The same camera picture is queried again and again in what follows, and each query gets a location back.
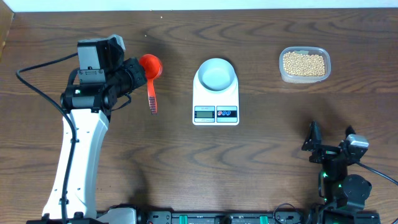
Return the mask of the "red measuring scoop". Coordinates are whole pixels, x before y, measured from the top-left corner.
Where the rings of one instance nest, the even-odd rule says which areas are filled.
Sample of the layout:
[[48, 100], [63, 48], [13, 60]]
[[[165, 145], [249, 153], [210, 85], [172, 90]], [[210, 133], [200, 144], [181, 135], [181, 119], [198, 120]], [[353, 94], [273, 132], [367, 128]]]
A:
[[154, 80], [161, 76], [163, 65], [160, 59], [152, 54], [143, 55], [139, 60], [139, 64], [143, 66], [145, 70], [149, 108], [151, 114], [155, 115], [157, 114], [157, 99], [154, 88]]

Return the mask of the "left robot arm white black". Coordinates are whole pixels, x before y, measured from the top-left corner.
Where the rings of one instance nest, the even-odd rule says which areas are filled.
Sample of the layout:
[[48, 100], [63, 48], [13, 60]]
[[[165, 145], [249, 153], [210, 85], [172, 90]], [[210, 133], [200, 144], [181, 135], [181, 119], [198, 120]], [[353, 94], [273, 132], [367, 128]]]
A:
[[117, 209], [99, 219], [96, 176], [103, 139], [114, 104], [146, 84], [145, 70], [136, 58], [116, 68], [75, 69], [68, 77], [61, 103], [63, 143], [50, 197], [38, 223], [115, 223], [116, 214], [131, 223], [135, 210]]

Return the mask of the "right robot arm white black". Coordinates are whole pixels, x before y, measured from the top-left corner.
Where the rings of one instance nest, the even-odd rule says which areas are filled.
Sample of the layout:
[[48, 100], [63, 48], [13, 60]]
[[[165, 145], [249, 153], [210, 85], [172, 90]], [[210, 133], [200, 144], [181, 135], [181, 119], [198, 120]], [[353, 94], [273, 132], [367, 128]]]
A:
[[367, 152], [369, 142], [366, 137], [356, 134], [351, 126], [346, 128], [345, 136], [338, 146], [327, 146], [322, 143], [317, 122], [310, 123], [302, 150], [312, 153], [310, 162], [322, 165], [318, 174], [318, 194], [324, 203], [310, 209], [306, 223], [381, 222], [378, 213], [364, 210], [372, 184], [358, 174], [348, 173], [348, 167], [358, 163]]

